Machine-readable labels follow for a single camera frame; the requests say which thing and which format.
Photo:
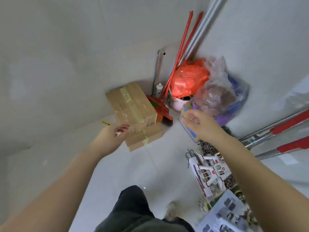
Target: forearm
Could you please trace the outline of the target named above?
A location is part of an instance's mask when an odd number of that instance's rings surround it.
[[[308,231],[309,200],[303,194],[235,138],[224,135],[214,146],[226,160],[264,231]]]
[[[88,149],[79,154],[63,175],[1,231],[67,232],[100,158]]]

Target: orange plastic bag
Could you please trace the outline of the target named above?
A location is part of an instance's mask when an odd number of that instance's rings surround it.
[[[193,95],[204,86],[210,75],[204,66],[205,59],[200,58],[195,62],[184,60],[175,71],[172,80],[172,96],[182,98]]]

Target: person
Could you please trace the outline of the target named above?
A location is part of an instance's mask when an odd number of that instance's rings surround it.
[[[222,154],[263,231],[309,231],[309,199],[226,134],[212,117],[196,110],[187,113],[185,124]],[[67,232],[96,165],[121,145],[127,130],[128,125],[117,124],[104,128],[60,179],[2,225],[0,232]],[[156,219],[143,191],[132,186],[121,192],[111,214],[95,231],[193,231],[175,212],[172,203],[167,208],[169,218]]]

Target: foot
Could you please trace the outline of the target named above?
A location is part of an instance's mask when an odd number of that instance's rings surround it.
[[[165,208],[165,216],[164,219],[169,222],[173,221],[178,216],[178,210],[175,202],[169,203]]]

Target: white bottle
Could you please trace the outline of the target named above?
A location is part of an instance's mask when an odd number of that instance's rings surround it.
[[[161,83],[157,84],[156,90],[155,90],[155,96],[158,98],[160,97],[160,94],[162,93],[163,85]]]

